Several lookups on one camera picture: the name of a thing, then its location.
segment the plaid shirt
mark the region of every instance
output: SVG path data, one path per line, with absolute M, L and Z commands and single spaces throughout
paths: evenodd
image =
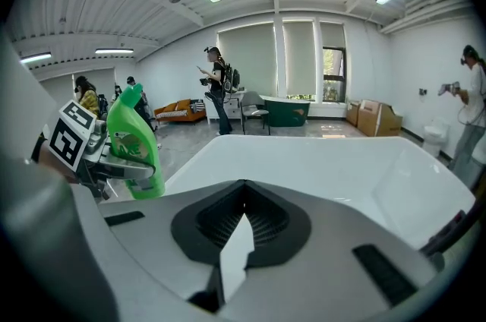
M 80 101 L 80 104 L 85 108 L 90 110 L 96 117 L 99 116 L 98 110 L 98 96 L 93 90 L 88 90 L 84 93 L 83 98 Z

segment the orange sofa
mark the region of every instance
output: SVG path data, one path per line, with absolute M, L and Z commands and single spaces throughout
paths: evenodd
M 195 122 L 206 117 L 206 110 L 193 112 L 191 100 L 184 99 L 166 107 L 155 109 L 153 114 L 158 122 Z

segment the window blind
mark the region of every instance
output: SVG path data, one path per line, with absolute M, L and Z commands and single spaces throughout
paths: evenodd
M 96 94 L 104 94 L 105 98 L 110 101 L 112 95 L 115 93 L 115 69 L 107 68 L 103 70 L 93 70 L 80 72 L 79 75 L 84 75 L 88 81 L 96 87 Z
M 288 95 L 315 95 L 316 59 L 312 22 L 284 22 Z
M 344 28 L 341 24 L 320 23 L 322 33 L 322 46 L 334 46 L 336 48 L 345 48 Z
M 241 86 L 260 95 L 276 96 L 276 53 L 273 24 L 259 24 L 218 34 L 225 62 L 236 68 Z
M 40 84 L 57 102 L 57 109 L 60 109 L 67 101 L 74 99 L 74 85 L 71 74 L 46 79 L 41 81 Z

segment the green bottle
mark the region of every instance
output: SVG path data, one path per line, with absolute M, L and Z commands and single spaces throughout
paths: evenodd
M 150 199 L 161 197 L 166 191 L 166 186 L 155 136 L 134 110 L 141 98 L 141 92 L 141 84 L 128 86 L 109 110 L 106 127 L 112 139 L 113 154 L 155 168 L 155 173 L 149 179 L 125 181 L 134 199 Z

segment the green bathtub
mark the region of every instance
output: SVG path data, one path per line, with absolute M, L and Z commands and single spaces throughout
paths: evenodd
M 310 102 L 298 99 L 261 96 L 270 112 L 270 126 L 289 127 L 302 126 L 309 114 Z

